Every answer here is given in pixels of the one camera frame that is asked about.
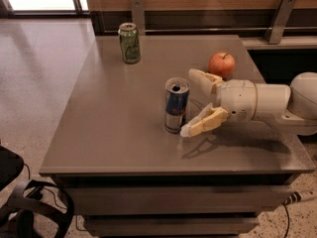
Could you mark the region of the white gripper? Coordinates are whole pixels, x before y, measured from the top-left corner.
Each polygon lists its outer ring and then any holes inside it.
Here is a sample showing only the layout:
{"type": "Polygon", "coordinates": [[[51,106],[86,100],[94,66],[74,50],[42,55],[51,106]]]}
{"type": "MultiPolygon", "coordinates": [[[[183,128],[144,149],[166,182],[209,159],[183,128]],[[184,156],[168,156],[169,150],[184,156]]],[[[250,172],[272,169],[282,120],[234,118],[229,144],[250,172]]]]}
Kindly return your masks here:
{"type": "Polygon", "coordinates": [[[201,112],[181,127],[180,136],[194,137],[220,127],[224,122],[249,122],[257,105],[256,86],[248,80],[224,81],[219,75],[191,68],[188,72],[202,92],[214,99],[201,112]]]}

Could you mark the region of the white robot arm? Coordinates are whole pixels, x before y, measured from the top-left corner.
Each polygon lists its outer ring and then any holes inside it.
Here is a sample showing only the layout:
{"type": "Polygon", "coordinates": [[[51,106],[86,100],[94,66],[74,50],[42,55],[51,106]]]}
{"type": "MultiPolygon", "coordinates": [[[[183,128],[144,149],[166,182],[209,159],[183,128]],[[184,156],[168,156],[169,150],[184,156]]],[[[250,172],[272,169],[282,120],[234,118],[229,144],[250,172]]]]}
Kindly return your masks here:
{"type": "Polygon", "coordinates": [[[230,79],[192,68],[189,78],[212,98],[200,113],[181,128],[194,137],[230,121],[259,121],[278,132],[309,136],[317,133],[316,74],[304,72],[289,85],[230,79]]]}

